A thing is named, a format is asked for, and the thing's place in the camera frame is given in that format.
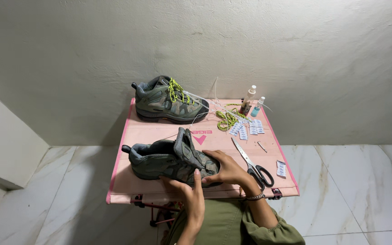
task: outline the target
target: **pink triangle logo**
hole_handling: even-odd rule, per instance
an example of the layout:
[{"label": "pink triangle logo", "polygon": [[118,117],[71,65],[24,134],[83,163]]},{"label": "pink triangle logo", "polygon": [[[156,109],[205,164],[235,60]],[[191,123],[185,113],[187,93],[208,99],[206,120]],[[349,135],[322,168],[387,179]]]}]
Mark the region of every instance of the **pink triangle logo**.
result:
[{"label": "pink triangle logo", "polygon": [[193,135],[193,137],[195,137],[195,140],[199,143],[199,145],[202,145],[203,141],[205,140],[206,136],[200,136],[200,138],[196,137]]}]

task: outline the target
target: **silver bracelet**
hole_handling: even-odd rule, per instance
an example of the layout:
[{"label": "silver bracelet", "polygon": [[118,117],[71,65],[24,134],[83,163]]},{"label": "silver bracelet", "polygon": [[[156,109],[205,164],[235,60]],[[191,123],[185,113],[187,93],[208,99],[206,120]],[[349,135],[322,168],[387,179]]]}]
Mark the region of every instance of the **silver bracelet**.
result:
[{"label": "silver bracelet", "polygon": [[264,195],[264,193],[261,192],[261,194],[259,194],[259,195],[256,196],[256,197],[250,197],[250,198],[246,197],[246,200],[249,200],[249,201],[256,201],[256,200],[259,200],[259,199],[265,198],[265,197],[266,197],[266,196]]}]

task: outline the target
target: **scissor blade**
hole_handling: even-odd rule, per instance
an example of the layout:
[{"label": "scissor blade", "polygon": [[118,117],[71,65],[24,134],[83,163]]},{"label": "scissor blade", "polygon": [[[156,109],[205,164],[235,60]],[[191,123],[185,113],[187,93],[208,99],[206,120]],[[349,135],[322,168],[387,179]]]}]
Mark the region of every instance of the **scissor blade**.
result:
[{"label": "scissor blade", "polygon": [[234,142],[235,147],[237,147],[238,152],[240,152],[241,156],[244,158],[244,160],[252,166],[253,171],[258,175],[259,178],[262,178],[262,176],[260,176],[260,174],[258,173],[255,164],[253,164],[253,162],[250,160],[250,158],[247,156],[247,154],[244,152],[243,148],[240,146],[240,144],[233,138],[231,137],[232,142]]}]

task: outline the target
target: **scissors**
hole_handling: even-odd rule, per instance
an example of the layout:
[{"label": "scissors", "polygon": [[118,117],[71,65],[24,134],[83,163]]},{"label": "scissors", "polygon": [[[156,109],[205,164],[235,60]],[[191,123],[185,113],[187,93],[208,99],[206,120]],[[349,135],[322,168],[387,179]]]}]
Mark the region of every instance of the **scissors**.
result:
[{"label": "scissors", "polygon": [[[264,191],[265,187],[272,187],[274,184],[272,175],[270,175],[270,173],[260,165],[255,165],[249,159],[249,157],[244,152],[243,148],[238,144],[238,142],[233,137],[231,137],[231,139],[234,142],[235,147],[237,147],[237,150],[240,152],[241,156],[247,163],[247,173],[255,178],[255,180],[258,182],[258,185],[261,187],[261,191]],[[261,172],[265,173],[269,177],[271,183],[267,182],[266,178]]]}]

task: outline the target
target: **green hiking boot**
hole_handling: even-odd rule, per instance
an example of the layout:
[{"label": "green hiking boot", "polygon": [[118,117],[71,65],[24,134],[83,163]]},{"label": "green hiking boot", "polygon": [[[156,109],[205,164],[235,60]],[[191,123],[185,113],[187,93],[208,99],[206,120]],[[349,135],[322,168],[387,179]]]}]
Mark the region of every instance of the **green hiking boot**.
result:
[{"label": "green hiking boot", "polygon": [[[196,168],[201,178],[214,175],[220,170],[220,163],[211,156],[195,150],[192,136],[182,127],[173,140],[159,140],[149,145],[135,144],[122,146],[122,151],[129,153],[129,161],[134,174],[143,180],[158,180],[159,176],[194,186],[193,173]],[[202,187],[212,187],[221,183],[202,183]]]},{"label": "green hiking boot", "polygon": [[203,99],[193,101],[183,94],[182,87],[171,77],[159,76],[148,83],[132,83],[135,88],[135,111],[146,122],[168,119],[176,124],[197,123],[208,112],[208,102]]}]

